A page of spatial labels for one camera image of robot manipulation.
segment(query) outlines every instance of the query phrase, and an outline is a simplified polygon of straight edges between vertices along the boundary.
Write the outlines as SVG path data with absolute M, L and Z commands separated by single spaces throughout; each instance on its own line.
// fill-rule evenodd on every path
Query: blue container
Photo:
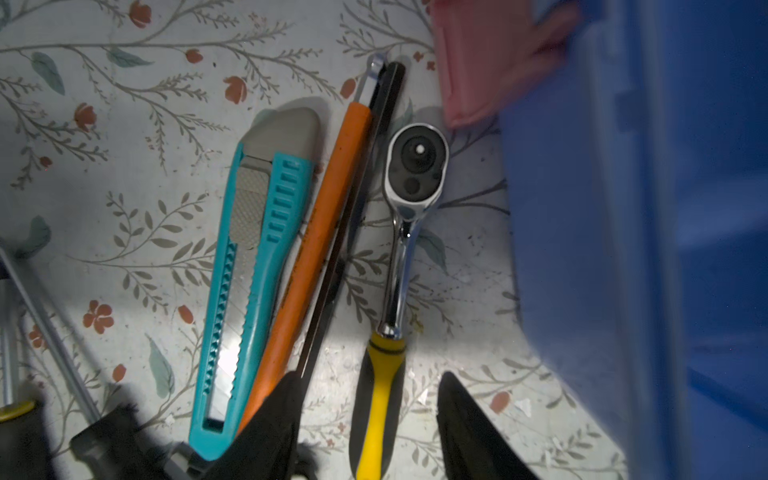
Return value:
M 768 478 L 768 2 L 581 2 L 501 114 L 521 321 L 632 479 Z

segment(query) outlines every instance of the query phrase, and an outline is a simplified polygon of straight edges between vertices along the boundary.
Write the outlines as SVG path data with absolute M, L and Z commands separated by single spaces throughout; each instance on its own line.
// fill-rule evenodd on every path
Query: teal plastic handle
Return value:
M 274 156 L 256 266 L 253 270 L 253 282 L 243 325 L 243 341 L 240 344 L 240 356 L 237 359 L 232 397 L 222 425 L 221 422 L 213 422 L 206 418 L 208 397 L 214 387 L 217 359 L 216 348 L 211 343 L 214 340 L 214 334 L 218 335 L 223 324 L 230 286 L 229 279 L 237 249 L 237 245 L 229 238 L 229 231 L 237 169 L 240 167 L 242 158 L 243 145 L 240 144 L 227 180 L 227 192 L 224 194 L 219 243 L 210 282 L 205 332 L 200 351 L 200 370 L 197 373 L 197 388 L 192 409 L 190 445 L 206 460 L 216 460 L 229 448 L 243 418 L 248 395 L 250 395 L 269 336 L 280 274 L 304 217 L 314 170 L 314 164 L 311 161 L 281 153 L 276 153 Z

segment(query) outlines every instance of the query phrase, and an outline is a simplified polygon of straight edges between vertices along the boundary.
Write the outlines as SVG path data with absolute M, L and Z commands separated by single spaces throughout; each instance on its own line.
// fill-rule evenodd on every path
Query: orange tool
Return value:
M 310 223 L 306 227 L 299 255 L 288 280 L 283 303 L 275 317 L 270 338 L 266 342 L 259 372 L 250 391 L 238 432 L 242 432 L 285 374 L 293 344 L 299 336 L 323 261 L 328 253 L 336 222 L 349 193 L 350 181 L 368 137 L 372 119 L 370 106 L 376 95 L 379 73 L 383 68 L 383 56 L 372 55 L 369 58 L 366 74 L 360 81 L 355 100 L 346 110 L 323 184 L 320 185 L 315 200 Z

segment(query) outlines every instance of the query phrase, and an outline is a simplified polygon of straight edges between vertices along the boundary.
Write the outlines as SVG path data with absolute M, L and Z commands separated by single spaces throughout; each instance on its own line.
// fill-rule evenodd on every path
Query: metal tip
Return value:
M 379 83 L 379 77 L 384 72 L 386 66 L 386 56 L 382 53 L 375 53 L 368 57 L 366 63 L 366 73 L 360 79 L 360 83 L 355 93 L 355 101 L 369 107 L 373 104 L 376 85 Z

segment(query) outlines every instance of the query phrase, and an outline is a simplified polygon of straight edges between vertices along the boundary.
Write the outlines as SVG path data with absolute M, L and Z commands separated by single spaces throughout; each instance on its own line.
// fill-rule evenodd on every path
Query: floral tablecloth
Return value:
M 155 442 L 185 440 L 237 141 L 259 111 L 319 97 L 327 161 L 373 51 L 409 63 L 396 123 L 438 121 L 429 7 L 0 0 L 0 234 L 30 257 L 38 294 L 100 408 L 136 402 Z M 446 370 L 542 478 L 626 478 L 623 455 L 518 325 L 498 125 L 446 134 L 447 185 L 410 281 L 406 387 L 387 478 L 443 476 L 435 392 Z M 314 445 L 320 478 L 350 476 L 349 421 L 381 310 L 387 216 L 375 189 L 304 406 L 300 438 Z M 27 316 L 20 329 L 27 378 L 48 399 L 56 462 L 65 478 L 90 478 L 68 451 L 85 427 L 78 405 Z

